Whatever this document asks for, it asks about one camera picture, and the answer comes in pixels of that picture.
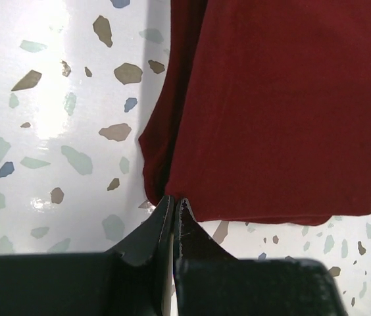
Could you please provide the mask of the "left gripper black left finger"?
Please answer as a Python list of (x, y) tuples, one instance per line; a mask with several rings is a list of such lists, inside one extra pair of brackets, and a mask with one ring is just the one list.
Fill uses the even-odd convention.
[(0, 255), (0, 315), (162, 315), (174, 200), (109, 250)]

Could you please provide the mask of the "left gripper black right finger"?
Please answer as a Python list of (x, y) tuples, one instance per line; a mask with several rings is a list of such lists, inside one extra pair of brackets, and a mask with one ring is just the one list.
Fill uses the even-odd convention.
[(238, 259), (178, 202), (173, 270), (179, 315), (345, 315), (332, 276), (311, 259)]

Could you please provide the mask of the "dark red t-shirt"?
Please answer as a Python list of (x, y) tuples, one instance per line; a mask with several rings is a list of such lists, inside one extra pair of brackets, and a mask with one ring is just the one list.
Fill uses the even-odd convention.
[(139, 137), (147, 199), (198, 221), (371, 213), (371, 0), (172, 1)]

